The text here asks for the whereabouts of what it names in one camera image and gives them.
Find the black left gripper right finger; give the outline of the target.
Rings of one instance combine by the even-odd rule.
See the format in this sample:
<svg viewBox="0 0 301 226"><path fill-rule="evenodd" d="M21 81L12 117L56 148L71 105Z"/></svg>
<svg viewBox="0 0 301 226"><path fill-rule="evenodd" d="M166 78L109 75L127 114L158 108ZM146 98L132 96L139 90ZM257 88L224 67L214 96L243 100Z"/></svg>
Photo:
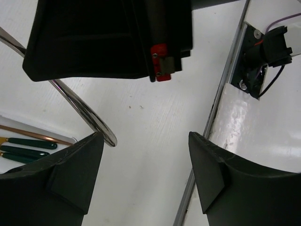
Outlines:
<svg viewBox="0 0 301 226"><path fill-rule="evenodd" d="M211 226L298 226L301 176L231 153L196 132L189 152L201 209Z"/></svg>

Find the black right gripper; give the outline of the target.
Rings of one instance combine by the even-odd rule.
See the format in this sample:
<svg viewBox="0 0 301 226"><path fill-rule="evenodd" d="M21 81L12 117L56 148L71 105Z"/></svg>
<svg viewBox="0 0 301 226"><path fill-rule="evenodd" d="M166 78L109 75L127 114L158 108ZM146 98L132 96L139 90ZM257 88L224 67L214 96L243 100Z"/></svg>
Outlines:
<svg viewBox="0 0 301 226"><path fill-rule="evenodd" d="M23 70L33 81L168 81L192 47L189 0L40 0Z"/></svg>

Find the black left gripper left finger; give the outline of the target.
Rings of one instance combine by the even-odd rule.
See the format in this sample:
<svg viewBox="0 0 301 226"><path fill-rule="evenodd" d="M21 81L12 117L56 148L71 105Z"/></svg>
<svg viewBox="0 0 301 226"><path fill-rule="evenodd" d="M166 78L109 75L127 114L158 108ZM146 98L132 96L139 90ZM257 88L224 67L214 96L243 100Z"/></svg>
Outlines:
<svg viewBox="0 0 301 226"><path fill-rule="evenodd" d="M2 226L80 226L88 213L103 154L96 132L0 176Z"/></svg>

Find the gold knife green handle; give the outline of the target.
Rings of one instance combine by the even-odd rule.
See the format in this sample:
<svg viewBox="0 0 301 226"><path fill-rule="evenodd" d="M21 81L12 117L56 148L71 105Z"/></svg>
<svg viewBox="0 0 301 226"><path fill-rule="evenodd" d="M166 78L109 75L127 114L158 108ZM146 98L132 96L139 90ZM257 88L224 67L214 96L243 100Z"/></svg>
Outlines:
<svg viewBox="0 0 301 226"><path fill-rule="evenodd" d="M52 141L13 138L13 137L10 137L10 138L1 137L0 144L3 144L5 142L18 144L18 145L43 148L43 149L48 149L48 150L55 150L58 147L57 143L52 142Z"/></svg>
<svg viewBox="0 0 301 226"><path fill-rule="evenodd" d="M37 161L37 160L42 158L42 157L22 156L22 155L8 153L8 152L1 152L0 156L2 158L12 160L12 161L16 161L16 162L20 162L20 163L24 163L24 164L28 164L28 163Z"/></svg>
<svg viewBox="0 0 301 226"><path fill-rule="evenodd" d="M33 158L42 158L42 157L46 157L46 156L50 155L50 153L44 152L44 151L37 151L37 150L14 147L14 146L7 146L7 145L1 145L0 149L5 152L23 155L23 156L29 156L29 157L33 157Z"/></svg>

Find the copper knife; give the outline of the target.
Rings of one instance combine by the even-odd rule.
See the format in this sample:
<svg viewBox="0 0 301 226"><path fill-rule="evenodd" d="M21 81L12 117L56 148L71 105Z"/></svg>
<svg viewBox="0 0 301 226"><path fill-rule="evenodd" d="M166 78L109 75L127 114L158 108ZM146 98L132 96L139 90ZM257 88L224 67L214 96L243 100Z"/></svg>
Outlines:
<svg viewBox="0 0 301 226"><path fill-rule="evenodd" d="M63 144L63 145L73 145L74 144L74 143L70 143L68 141L60 140L60 139L57 139L57 138L54 138L54 137L49 137L49 136L46 136L46 135L42 135L42 134L38 134L38 133L34 133L34 132L22 130L22 129L16 129L16 128L3 126L3 125L1 125L0 128L3 129L3 130L18 133L18 134L21 134L21 135L25 135L25 136L29 136L29 137L33 137L33 138L38 138L38 139L46 140L46 141L52 141L52 142L56 142L56 143Z"/></svg>

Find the silver fork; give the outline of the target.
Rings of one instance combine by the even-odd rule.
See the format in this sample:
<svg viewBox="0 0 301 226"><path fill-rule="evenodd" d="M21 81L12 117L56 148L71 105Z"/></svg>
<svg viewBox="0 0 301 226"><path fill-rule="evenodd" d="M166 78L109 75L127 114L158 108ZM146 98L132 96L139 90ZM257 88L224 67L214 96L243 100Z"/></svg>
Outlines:
<svg viewBox="0 0 301 226"><path fill-rule="evenodd" d="M0 29L0 41L21 57L25 56L25 47L3 28ZM118 141L112 130L73 90L60 79L50 80L49 82L94 132L102 132L104 141L108 146L117 146Z"/></svg>

